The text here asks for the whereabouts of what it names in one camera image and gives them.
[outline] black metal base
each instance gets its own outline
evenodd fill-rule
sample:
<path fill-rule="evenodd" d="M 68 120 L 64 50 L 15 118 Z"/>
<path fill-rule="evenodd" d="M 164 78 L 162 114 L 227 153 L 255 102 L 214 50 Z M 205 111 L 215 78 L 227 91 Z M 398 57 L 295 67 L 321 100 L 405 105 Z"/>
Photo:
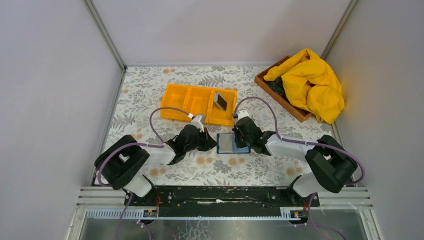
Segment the black metal base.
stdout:
<path fill-rule="evenodd" d="M 280 207 L 301 207 L 309 197 L 291 188 L 259 186 L 154 186 L 145 196 L 135 194 L 130 206 L 156 206 L 159 217 L 280 217 Z M 319 199 L 311 203 L 319 207 Z"/>

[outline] dark object in crate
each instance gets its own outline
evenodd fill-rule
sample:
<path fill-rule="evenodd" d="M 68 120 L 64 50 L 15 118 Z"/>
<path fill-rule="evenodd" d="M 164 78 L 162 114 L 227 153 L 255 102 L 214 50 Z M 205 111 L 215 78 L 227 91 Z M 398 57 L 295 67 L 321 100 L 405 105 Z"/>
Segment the dark object in crate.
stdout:
<path fill-rule="evenodd" d="M 265 82 L 268 87 L 274 91 L 277 94 L 283 94 L 284 88 L 283 88 L 283 80 L 279 76 L 275 81 L 266 81 Z"/>
<path fill-rule="evenodd" d="M 285 108 L 291 115 L 293 115 L 293 117 L 295 117 L 299 122 L 303 123 L 306 119 L 308 119 L 313 114 L 311 112 L 308 112 L 306 110 L 303 110 L 291 105 L 290 102 L 287 100 L 286 93 L 284 92 L 284 88 L 282 88 L 283 92 L 278 94 L 268 86 L 267 84 L 268 81 L 264 80 L 264 76 L 267 75 L 268 71 L 272 67 L 280 66 L 282 63 L 284 63 L 284 61 L 286 61 L 289 58 L 290 56 L 286 56 L 285 58 L 276 62 L 274 65 L 268 67 L 263 72 L 256 75 L 256 77 L 254 78 L 254 82 L 260 88 L 262 88 L 267 94 L 269 94 L 275 101 L 277 101 L 277 103 L 279 103 L 283 108 Z"/>

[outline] glass panel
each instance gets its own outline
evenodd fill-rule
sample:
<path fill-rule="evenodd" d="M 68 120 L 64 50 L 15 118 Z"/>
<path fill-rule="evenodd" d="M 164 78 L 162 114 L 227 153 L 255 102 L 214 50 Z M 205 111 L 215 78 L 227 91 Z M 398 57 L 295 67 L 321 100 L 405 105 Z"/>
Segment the glass panel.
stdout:
<path fill-rule="evenodd" d="M 317 224 L 341 231 L 348 240 L 367 239 L 361 217 L 355 210 L 313 210 Z M 117 219 L 86 218 L 82 240 L 114 239 Z M 155 220 L 148 225 L 156 240 L 321 240 L 324 239 L 311 224 L 294 227 L 282 220 Z M 342 239 L 336 233 L 322 229 L 330 239 Z M 119 240 L 148 240 L 146 227 L 135 220 L 122 220 Z"/>

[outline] floral tablecloth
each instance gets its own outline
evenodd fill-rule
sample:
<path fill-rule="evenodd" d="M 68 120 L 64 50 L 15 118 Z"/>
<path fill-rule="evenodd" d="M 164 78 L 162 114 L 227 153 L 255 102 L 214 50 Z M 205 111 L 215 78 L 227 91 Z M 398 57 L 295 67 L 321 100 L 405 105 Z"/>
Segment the floral tablecloth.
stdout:
<path fill-rule="evenodd" d="M 129 67 L 105 149 L 126 134 L 139 142 L 160 143 L 149 126 L 149 116 L 160 106 L 168 83 L 234 89 L 237 101 L 249 96 L 261 97 L 274 109 L 278 130 L 283 136 L 316 140 L 323 134 L 331 135 L 327 123 L 318 122 L 314 117 L 298 122 L 257 86 L 255 76 L 264 69 L 264 66 Z M 242 103 L 240 110 L 247 110 L 262 130 L 274 131 L 271 112 L 261 101 L 248 100 Z M 162 119 L 159 112 L 153 117 L 153 125 L 165 141 L 177 135 L 186 124 Z M 231 132 L 227 126 L 205 126 L 214 139 L 217 133 Z M 213 148 L 207 152 L 189 152 L 175 165 L 145 164 L 139 173 L 155 185 L 287 186 L 298 175 L 310 171 L 308 165 L 298 159 L 266 156 L 253 150 L 250 154 L 217 154 Z"/>

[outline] wooden crate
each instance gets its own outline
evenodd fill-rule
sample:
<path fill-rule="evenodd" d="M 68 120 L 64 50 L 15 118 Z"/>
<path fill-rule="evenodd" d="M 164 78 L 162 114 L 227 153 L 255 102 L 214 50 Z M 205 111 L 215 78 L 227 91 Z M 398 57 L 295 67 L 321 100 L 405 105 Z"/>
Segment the wooden crate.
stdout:
<path fill-rule="evenodd" d="M 264 76 L 267 75 L 268 71 L 275 66 L 280 66 L 284 61 L 289 59 L 290 56 L 286 56 L 280 61 L 274 63 L 274 65 L 268 67 L 263 72 L 259 73 L 255 78 L 254 82 L 259 85 L 267 94 L 269 94 L 277 103 L 279 103 L 283 108 L 285 108 L 293 117 L 295 117 L 299 122 L 303 123 L 306 119 L 312 116 L 311 112 L 300 109 L 290 104 L 289 100 L 287 100 L 286 94 L 283 92 L 282 94 L 278 94 L 271 90 L 271 88 L 264 82 Z"/>

